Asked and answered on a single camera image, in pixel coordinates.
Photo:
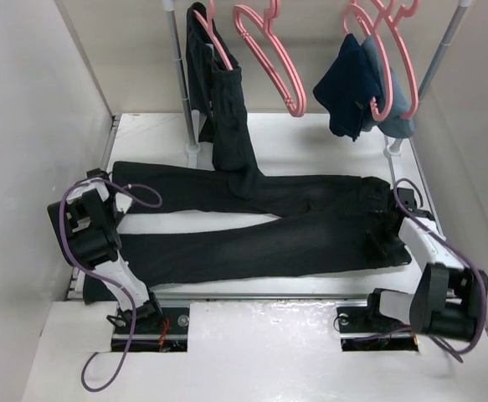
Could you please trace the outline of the pink hanger holding black trousers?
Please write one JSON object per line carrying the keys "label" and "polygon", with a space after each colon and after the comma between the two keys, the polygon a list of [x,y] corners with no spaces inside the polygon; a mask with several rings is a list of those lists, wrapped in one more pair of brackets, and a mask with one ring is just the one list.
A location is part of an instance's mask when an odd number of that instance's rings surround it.
{"label": "pink hanger holding black trousers", "polygon": [[195,18],[201,24],[203,29],[205,30],[206,34],[210,38],[213,47],[218,51],[220,59],[223,61],[225,69],[227,71],[232,71],[234,69],[230,58],[228,57],[227,53],[224,50],[221,42],[218,39],[218,35],[215,33],[214,30],[214,19],[216,15],[215,3],[214,0],[208,1],[208,6],[206,7],[206,16],[204,17],[199,11],[194,11]]}

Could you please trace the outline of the black trousers on hanger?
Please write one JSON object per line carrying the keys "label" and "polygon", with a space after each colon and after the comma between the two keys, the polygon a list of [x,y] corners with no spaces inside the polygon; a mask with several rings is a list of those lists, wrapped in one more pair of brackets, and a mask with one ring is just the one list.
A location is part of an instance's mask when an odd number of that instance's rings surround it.
{"label": "black trousers on hanger", "polygon": [[226,68],[199,16],[206,18],[207,8],[195,2],[187,9],[186,62],[191,107],[206,116],[199,140],[213,144],[213,167],[227,174],[230,191],[249,199],[257,193],[263,174],[249,135],[242,69],[219,39],[233,67]]}

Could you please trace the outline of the pink hanger holding blue jeans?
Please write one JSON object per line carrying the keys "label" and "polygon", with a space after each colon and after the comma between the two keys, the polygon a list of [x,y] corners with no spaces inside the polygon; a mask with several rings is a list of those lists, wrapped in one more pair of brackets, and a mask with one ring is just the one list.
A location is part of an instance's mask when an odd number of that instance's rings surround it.
{"label": "pink hanger holding blue jeans", "polygon": [[412,117],[419,107],[419,95],[417,89],[417,82],[414,73],[414,67],[412,65],[410,56],[408,54],[407,46],[404,43],[403,37],[398,31],[399,23],[404,18],[411,18],[416,14],[419,9],[419,1],[413,1],[410,6],[401,5],[397,11],[397,13],[392,16],[392,12],[394,10],[396,1],[391,1],[389,5],[384,6],[381,1],[372,1],[372,4],[378,10],[378,15],[375,21],[372,23],[367,13],[362,10],[362,13],[357,20],[359,21],[360,25],[364,27],[364,32],[366,35],[372,35],[378,39],[378,47],[381,50],[382,60],[385,66],[385,106],[383,110],[380,111],[378,109],[378,104],[376,101],[371,102],[371,110],[372,110],[372,117],[376,121],[383,121],[386,117],[388,117],[390,113],[390,109],[392,108],[392,101],[393,101],[393,87],[392,87],[392,77],[389,70],[389,62],[386,55],[386,52],[383,47],[383,42],[378,34],[378,27],[382,21],[384,21],[391,34],[398,46],[398,51],[403,60],[403,66],[406,70],[406,75],[408,78],[410,95],[411,95],[411,106],[407,112],[404,112],[401,117],[404,119],[408,119]]}

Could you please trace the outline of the grey clothes rack frame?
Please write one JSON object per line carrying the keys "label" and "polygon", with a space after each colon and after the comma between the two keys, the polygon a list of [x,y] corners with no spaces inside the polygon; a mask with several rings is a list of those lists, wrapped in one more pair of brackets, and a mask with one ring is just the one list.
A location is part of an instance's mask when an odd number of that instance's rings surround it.
{"label": "grey clothes rack frame", "polygon": [[[417,83],[419,102],[425,97],[430,84],[432,83],[435,74],[437,73],[442,59],[446,54],[452,40],[460,27],[462,20],[467,14],[467,10],[473,5],[472,1],[458,1],[454,14],[449,21],[448,27],[444,31],[443,38],[439,42],[433,58],[427,68],[424,78],[420,84]],[[162,3],[164,12],[167,16],[169,34],[172,44],[173,60],[175,63],[175,70],[177,74],[177,82],[180,91],[180,98],[182,102],[182,112],[187,133],[187,144],[185,146],[185,153],[187,154],[187,165],[195,168],[198,165],[198,154],[200,152],[200,145],[198,144],[200,115],[191,109],[189,94],[187,89],[187,81],[182,62],[182,53],[179,42],[179,34],[177,31],[177,20],[175,14],[175,2],[164,1]],[[280,3],[278,1],[270,1],[269,6],[264,10],[264,13],[259,16],[257,12],[247,6],[236,6],[234,8],[234,25],[241,38],[246,42],[249,49],[255,55],[256,59],[262,65],[266,74],[270,77],[275,88],[278,90],[286,108],[293,117],[301,117],[306,112],[306,96],[303,91],[303,84],[299,78],[295,66],[291,62],[285,48],[280,44],[280,41],[275,36],[273,31],[273,21],[280,14]],[[242,17],[247,17],[250,21],[255,23],[260,32],[270,42],[280,59],[285,72],[289,77],[292,88],[295,92],[295,98],[290,97],[288,88],[280,78],[279,74],[265,56],[263,50],[254,42],[253,38],[249,36],[242,24]]]}

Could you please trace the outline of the navy blue trousers on hanger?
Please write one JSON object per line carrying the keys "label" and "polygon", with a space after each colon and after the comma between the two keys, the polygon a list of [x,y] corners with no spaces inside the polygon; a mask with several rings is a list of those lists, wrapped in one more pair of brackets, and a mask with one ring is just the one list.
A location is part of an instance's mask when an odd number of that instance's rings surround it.
{"label": "navy blue trousers on hanger", "polygon": [[330,131],[357,140],[371,100],[381,94],[362,46],[353,34],[346,35],[336,59],[313,89],[329,113]]}

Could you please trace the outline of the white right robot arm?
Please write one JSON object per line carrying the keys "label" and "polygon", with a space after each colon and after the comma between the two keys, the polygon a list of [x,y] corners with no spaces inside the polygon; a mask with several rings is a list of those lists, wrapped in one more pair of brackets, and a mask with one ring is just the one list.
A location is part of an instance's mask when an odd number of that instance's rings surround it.
{"label": "white right robot arm", "polygon": [[362,319],[374,330],[392,320],[435,338],[476,343],[485,326],[488,276],[449,245],[434,217],[419,209],[417,188],[393,188],[399,217],[398,237],[421,269],[413,294],[376,288],[362,309]]}

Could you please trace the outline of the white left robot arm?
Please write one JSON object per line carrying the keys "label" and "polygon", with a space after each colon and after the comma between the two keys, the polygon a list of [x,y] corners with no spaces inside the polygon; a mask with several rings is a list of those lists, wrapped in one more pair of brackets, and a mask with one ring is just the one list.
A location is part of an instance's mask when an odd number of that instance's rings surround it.
{"label": "white left robot arm", "polygon": [[158,209],[162,197],[143,184],[115,184],[109,173],[97,168],[50,204],[47,212],[67,263],[102,284],[117,300],[117,315],[109,317],[114,327],[135,322],[142,331],[154,332],[162,325],[162,308],[121,255],[118,226],[133,204]]}

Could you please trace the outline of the pink hanger holding navy trousers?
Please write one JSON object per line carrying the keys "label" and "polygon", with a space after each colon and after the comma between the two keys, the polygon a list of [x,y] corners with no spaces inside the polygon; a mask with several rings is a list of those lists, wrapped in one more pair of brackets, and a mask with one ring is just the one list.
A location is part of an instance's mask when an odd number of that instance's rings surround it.
{"label": "pink hanger holding navy trousers", "polygon": [[353,14],[359,23],[362,31],[366,34],[363,49],[370,59],[372,72],[376,76],[376,81],[380,84],[381,95],[370,100],[370,111],[375,122],[385,121],[393,105],[393,78],[390,70],[387,52],[384,48],[382,38],[379,34],[381,22],[387,20],[393,9],[394,1],[385,6],[382,1],[372,1],[378,13],[375,19],[371,19],[368,12],[358,3],[350,1],[343,12],[343,29],[348,34],[347,19],[349,14]]}

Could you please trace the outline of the black trousers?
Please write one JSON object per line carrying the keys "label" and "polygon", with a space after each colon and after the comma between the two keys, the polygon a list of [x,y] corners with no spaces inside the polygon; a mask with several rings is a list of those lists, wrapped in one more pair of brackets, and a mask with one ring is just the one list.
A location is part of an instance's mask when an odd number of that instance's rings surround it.
{"label": "black trousers", "polygon": [[249,135],[242,69],[219,39],[233,67],[226,68],[199,16],[206,18],[207,8],[195,2],[187,9],[186,62],[191,107],[206,116],[199,140],[213,144],[213,167],[227,174],[230,191],[249,199],[257,193],[263,174]]}
{"label": "black trousers", "polygon": [[144,214],[157,191],[164,213],[269,214],[268,223],[202,233],[125,234],[121,253],[147,286],[257,277],[297,277],[407,265],[389,184],[375,177],[275,176],[249,199],[225,173],[117,162],[113,181],[131,185]]}

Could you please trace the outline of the light blue jeans on hanger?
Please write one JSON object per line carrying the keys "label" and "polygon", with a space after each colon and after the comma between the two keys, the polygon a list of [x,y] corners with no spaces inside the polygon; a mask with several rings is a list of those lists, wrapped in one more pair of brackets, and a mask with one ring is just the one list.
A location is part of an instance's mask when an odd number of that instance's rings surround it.
{"label": "light blue jeans on hanger", "polygon": [[[381,95],[376,95],[378,101],[378,109],[381,110],[384,105],[384,64],[380,56],[380,52],[376,42],[372,36],[365,38],[361,45],[365,52],[368,63],[372,69],[374,78],[378,80],[378,87],[382,92]],[[383,121],[377,122],[372,118],[372,113],[366,111],[362,118],[362,130],[371,131],[375,126],[387,137],[395,139],[410,138],[414,134],[414,121],[412,118],[403,119],[402,114],[410,109],[410,104],[405,98],[398,79],[393,68],[390,68],[392,84],[393,84],[393,103],[387,118]]]}

